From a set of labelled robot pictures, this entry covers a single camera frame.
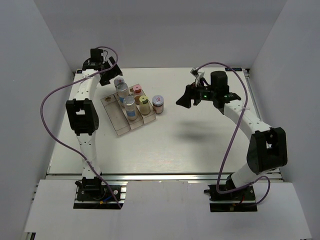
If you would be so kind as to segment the silver lid jar blue label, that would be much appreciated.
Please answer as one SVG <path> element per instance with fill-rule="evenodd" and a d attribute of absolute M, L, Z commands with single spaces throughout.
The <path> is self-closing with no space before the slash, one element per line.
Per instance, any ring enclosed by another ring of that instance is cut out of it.
<path fill-rule="evenodd" d="M 134 121 L 138 118 L 136 101 L 133 96 L 129 95 L 123 99 L 125 113 L 129 120 Z"/>

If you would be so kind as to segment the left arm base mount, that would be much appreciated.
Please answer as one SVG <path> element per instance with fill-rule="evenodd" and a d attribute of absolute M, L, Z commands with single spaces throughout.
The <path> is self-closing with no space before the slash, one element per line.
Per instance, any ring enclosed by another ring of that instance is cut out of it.
<path fill-rule="evenodd" d="M 98 177 L 76 180 L 73 208 L 78 210 L 120 210 L 124 204 L 124 186 L 108 186 Z"/>

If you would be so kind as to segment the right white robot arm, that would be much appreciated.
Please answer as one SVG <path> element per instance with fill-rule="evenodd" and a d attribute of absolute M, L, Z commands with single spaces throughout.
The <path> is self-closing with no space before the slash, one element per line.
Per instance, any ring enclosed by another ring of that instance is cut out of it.
<path fill-rule="evenodd" d="M 185 87 L 176 104 L 189 109 L 201 101 L 210 101 L 235 123 L 235 130 L 241 130 L 249 140 L 246 163 L 228 177 L 224 188 L 218 190 L 220 195 L 226 194 L 236 200 L 264 173 L 287 165 L 286 132 L 281 127 L 272 127 L 260 120 L 247 108 L 246 101 L 230 92 L 226 72 L 211 72 L 210 83 L 205 80 L 203 72 L 192 69 L 191 74 L 195 81 Z"/>

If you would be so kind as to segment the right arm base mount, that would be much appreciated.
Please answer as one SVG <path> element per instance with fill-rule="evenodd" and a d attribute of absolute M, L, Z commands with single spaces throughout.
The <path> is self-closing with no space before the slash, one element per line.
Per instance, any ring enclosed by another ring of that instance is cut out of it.
<path fill-rule="evenodd" d="M 256 195 L 252 186 L 224 194 L 218 193 L 216 186 L 216 184 L 210 184 L 207 189 L 203 190 L 203 193 L 209 197 L 209 208 L 211 213 L 244 213 L 258 211 Z"/>

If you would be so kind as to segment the yellow cap white bottle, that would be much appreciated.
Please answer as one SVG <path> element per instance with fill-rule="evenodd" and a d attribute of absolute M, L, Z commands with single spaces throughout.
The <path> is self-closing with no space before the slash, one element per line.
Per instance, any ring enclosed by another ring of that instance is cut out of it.
<path fill-rule="evenodd" d="M 149 99 L 146 95 L 139 97 L 139 111 L 142 115 L 146 116 L 151 112 Z"/>

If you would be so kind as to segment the pink cap spice bottle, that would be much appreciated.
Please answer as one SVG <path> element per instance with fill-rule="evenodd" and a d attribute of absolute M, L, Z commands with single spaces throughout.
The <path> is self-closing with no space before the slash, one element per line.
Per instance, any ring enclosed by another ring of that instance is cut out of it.
<path fill-rule="evenodd" d="M 134 97 L 135 103 L 139 105 L 140 97 L 145 95 L 143 93 L 142 87 L 139 84 L 136 84 L 135 86 L 132 87 L 132 89 L 133 89 L 133 97 Z"/>

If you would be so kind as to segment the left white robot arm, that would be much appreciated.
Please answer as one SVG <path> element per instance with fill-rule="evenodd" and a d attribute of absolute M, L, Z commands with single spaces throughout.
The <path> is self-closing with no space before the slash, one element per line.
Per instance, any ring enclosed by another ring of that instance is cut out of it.
<path fill-rule="evenodd" d="M 100 122 L 93 103 L 97 86 L 109 85 L 112 79 L 123 75 L 118 66 L 118 55 L 111 56 L 111 52 L 114 50 L 105 46 L 90 50 L 90 58 L 82 65 L 78 90 L 65 104 L 70 127 L 80 147 L 82 177 L 86 179 L 94 179 L 102 173 L 96 150 L 96 132 Z"/>

